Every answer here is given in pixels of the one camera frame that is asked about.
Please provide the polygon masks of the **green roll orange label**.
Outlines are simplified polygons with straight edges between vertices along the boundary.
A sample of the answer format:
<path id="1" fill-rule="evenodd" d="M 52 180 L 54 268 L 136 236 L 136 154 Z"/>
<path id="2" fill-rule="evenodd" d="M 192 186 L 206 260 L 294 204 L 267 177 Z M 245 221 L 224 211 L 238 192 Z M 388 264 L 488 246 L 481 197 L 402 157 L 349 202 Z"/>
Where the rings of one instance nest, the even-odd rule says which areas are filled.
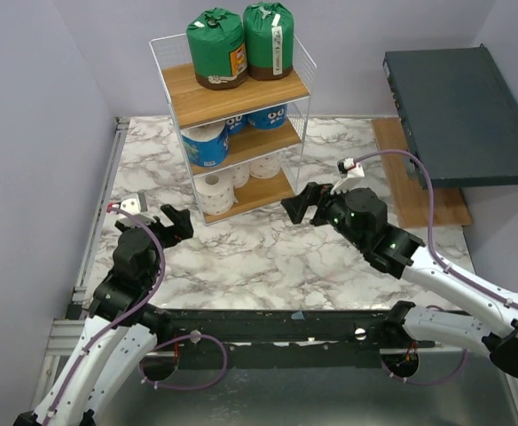
<path id="1" fill-rule="evenodd" d="M 247 78 L 245 32 L 241 17 L 216 7 L 186 28 L 196 81 L 210 90 L 236 88 Z"/>

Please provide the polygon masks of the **green roll white label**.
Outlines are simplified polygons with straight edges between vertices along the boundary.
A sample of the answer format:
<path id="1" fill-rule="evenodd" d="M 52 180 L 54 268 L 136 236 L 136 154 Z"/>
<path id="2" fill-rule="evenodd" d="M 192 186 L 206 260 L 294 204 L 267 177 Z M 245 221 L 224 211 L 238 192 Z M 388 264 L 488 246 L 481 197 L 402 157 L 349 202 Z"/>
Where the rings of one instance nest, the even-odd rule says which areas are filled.
<path id="1" fill-rule="evenodd" d="M 281 3 L 259 2 L 243 13 L 249 75 L 278 80 L 293 70 L 294 16 Z"/>

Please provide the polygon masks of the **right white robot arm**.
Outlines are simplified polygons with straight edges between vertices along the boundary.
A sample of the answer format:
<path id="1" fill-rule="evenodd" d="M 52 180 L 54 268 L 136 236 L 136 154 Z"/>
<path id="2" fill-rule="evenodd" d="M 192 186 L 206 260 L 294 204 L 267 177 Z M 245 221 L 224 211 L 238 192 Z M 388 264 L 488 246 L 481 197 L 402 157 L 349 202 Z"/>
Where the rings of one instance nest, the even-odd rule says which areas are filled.
<path id="1" fill-rule="evenodd" d="M 389 345 L 401 348 L 414 339 L 459 346 L 518 379 L 518 293 L 448 262 L 416 235 L 390 224 L 386 203 L 369 188 L 333 193 L 329 184 L 310 182 L 281 204 L 293 224 L 316 207 L 310 224 L 332 226 L 372 268 L 418 284 L 464 311 L 435 313 L 398 303 L 394 319 L 383 326 Z"/>

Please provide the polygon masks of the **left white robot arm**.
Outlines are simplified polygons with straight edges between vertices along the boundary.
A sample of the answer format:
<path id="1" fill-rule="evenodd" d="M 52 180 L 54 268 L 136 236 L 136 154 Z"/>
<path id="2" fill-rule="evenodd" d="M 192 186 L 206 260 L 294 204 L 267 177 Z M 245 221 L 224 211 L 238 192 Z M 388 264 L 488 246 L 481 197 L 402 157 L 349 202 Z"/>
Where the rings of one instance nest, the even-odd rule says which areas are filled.
<path id="1" fill-rule="evenodd" d="M 133 214 L 123 202 L 109 206 L 120 231 L 113 265 L 93 293 L 81 335 L 51 390 L 18 425 L 95 425 L 135 365 L 165 349 L 170 316 L 150 298 L 165 274 L 164 250 L 193 237 L 188 209 L 160 207 L 170 220 Z"/>

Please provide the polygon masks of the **white wire wooden shelf unit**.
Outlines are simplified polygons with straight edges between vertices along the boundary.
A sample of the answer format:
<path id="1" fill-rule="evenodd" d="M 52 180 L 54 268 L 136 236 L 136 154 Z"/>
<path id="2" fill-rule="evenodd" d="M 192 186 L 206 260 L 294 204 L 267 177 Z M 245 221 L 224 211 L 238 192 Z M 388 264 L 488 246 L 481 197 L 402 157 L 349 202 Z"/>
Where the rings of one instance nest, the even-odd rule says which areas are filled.
<path id="1" fill-rule="evenodd" d="M 235 201 L 218 215 L 207 213 L 202 193 L 195 193 L 205 225 L 224 221 L 295 194 L 310 118 L 316 64 L 299 40 L 294 41 L 290 75 L 270 81 L 248 78 L 234 89 L 213 91 L 200 86 L 194 74 L 186 35 L 170 35 L 150 42 L 153 59 L 176 132 L 211 125 L 243 127 L 228 138 L 229 153 L 217 166 L 184 162 L 191 181 L 265 157 L 279 162 L 276 173 L 265 179 L 250 177 L 235 189 Z"/>

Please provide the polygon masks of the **white patterned roll blue dots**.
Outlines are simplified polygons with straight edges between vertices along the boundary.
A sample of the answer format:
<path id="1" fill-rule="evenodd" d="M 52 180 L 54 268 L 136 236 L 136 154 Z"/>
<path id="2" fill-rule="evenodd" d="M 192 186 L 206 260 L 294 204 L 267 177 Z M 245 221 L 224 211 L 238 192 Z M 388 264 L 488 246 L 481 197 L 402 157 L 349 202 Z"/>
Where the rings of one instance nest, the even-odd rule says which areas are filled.
<path id="1" fill-rule="evenodd" d="M 244 186 L 250 177 L 249 165 L 241 163 L 231 168 L 232 185 L 235 189 Z"/>

